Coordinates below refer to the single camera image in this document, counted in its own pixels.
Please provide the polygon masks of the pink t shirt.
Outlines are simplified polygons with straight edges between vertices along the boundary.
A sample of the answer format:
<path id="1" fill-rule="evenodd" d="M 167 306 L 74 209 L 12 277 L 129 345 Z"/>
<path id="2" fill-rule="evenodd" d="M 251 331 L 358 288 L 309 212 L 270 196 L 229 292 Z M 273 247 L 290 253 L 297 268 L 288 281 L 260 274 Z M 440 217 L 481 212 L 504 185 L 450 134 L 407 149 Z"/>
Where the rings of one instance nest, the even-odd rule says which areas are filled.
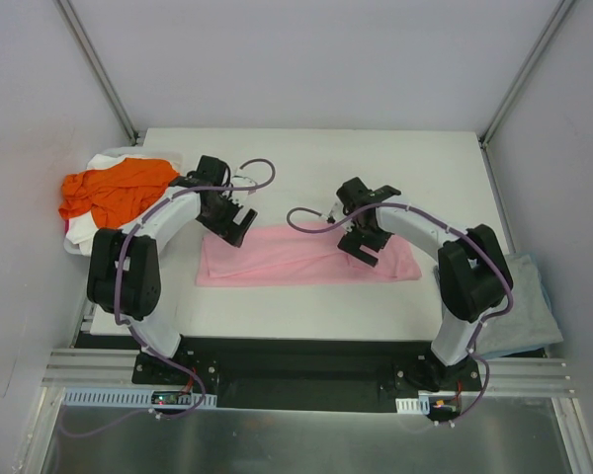
<path id="1" fill-rule="evenodd" d="M 390 283 L 422 278 L 410 245 L 393 236 L 371 267 L 337 248 L 341 228 L 321 234 L 290 226 L 255 227 L 239 248 L 213 234 L 202 243 L 196 285 L 264 287 L 325 284 Z"/>

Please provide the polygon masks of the blue t shirt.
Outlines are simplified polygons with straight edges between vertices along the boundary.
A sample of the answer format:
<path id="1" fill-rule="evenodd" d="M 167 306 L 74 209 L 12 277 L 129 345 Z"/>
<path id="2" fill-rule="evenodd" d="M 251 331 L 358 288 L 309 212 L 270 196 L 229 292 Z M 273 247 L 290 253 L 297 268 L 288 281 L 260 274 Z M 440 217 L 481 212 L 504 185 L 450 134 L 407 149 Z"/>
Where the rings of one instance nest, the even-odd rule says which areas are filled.
<path id="1" fill-rule="evenodd" d="M 510 254 L 505 261 L 513 279 L 513 306 L 509 313 L 491 318 L 480 327 L 475 352 L 496 358 L 562 342 L 535 260 L 529 254 Z M 438 360 L 444 364 L 462 360 L 477 327 L 476 323 L 461 321 L 444 309 L 443 322 L 431 344 Z"/>

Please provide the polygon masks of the grey t shirt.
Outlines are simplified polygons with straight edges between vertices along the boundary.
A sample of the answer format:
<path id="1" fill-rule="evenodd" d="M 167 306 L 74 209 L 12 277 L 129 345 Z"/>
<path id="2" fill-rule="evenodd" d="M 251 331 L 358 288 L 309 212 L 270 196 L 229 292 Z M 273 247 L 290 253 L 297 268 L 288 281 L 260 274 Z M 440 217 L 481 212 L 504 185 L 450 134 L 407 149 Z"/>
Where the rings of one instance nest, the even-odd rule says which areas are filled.
<path id="1" fill-rule="evenodd" d="M 528 254 L 510 254 L 505 261 L 513 279 L 513 306 L 509 313 L 489 319 L 475 340 L 476 352 L 495 358 L 562 342 L 536 262 Z"/>

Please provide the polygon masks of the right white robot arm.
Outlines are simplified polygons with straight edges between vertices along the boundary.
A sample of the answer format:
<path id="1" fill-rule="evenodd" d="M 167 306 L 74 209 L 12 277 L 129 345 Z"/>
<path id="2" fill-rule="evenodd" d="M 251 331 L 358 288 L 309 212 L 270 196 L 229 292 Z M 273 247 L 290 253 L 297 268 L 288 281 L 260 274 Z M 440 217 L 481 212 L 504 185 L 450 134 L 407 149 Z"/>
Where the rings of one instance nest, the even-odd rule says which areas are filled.
<path id="1" fill-rule="evenodd" d="M 374 267 L 376 253 L 398 236 L 436 262 L 443 316 L 424 376 L 431 387 L 448 389 L 460 378 L 458 363 L 470 353 L 479 318 L 511 297 L 513 279 L 495 232 L 485 224 L 462 231 L 389 185 L 371 190 L 353 178 L 336 196 L 349 224 L 341 251 Z"/>

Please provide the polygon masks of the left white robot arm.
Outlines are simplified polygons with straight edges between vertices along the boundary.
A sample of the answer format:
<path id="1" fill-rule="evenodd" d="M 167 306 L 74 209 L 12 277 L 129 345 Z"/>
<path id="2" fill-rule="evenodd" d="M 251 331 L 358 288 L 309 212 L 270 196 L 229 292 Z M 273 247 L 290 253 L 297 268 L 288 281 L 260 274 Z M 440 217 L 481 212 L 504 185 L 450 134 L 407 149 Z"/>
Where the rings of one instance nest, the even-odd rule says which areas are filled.
<path id="1" fill-rule="evenodd" d="M 182 336 L 174 330 L 160 303 L 159 254 L 192 221 L 212 236 L 239 248 L 258 212 L 244 203 L 248 195 L 270 185 L 244 174 L 255 159 L 231 170 L 224 161 L 204 155 L 196 169 L 174 178 L 162 197 L 120 229 L 102 228 L 94 236 L 87 280 L 87 298 L 114 316 L 152 355 L 155 372 L 170 384 L 183 381 L 190 362 L 179 354 Z"/>

